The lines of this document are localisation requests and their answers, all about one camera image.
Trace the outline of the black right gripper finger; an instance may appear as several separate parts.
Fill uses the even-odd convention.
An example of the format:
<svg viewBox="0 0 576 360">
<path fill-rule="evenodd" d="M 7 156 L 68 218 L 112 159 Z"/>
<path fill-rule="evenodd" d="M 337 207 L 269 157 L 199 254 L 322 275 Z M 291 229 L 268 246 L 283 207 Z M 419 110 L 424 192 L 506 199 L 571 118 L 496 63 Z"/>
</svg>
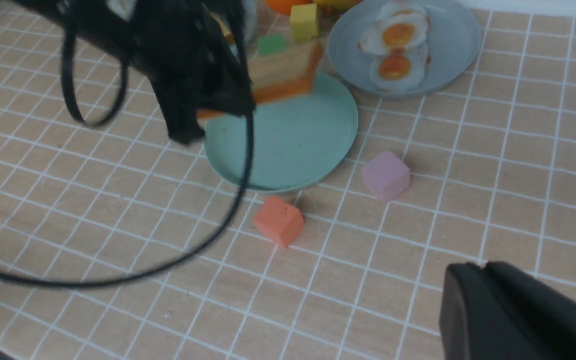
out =
<svg viewBox="0 0 576 360">
<path fill-rule="evenodd" d="M 446 267 L 446 360 L 576 360 L 576 301 L 504 261 Z"/>
</svg>

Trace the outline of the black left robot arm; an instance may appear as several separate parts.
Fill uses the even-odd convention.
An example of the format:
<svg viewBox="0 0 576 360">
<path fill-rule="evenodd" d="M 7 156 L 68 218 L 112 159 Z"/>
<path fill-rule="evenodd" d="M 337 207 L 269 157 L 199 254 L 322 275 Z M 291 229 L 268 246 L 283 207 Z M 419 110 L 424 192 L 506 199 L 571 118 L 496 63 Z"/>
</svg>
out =
<svg viewBox="0 0 576 360">
<path fill-rule="evenodd" d="M 64 30 L 61 89 L 74 121 L 85 125 L 74 90 L 77 39 L 119 61 L 119 89 L 108 112 L 87 126 L 100 128 L 121 110 L 129 68 L 150 82 L 166 123 L 167 136 L 188 146 L 205 137 L 199 110 L 246 119 L 252 144 L 252 85 L 245 60 L 241 0 L 137 0 L 128 17 L 107 0 L 18 0 L 18 6 Z"/>
</svg>

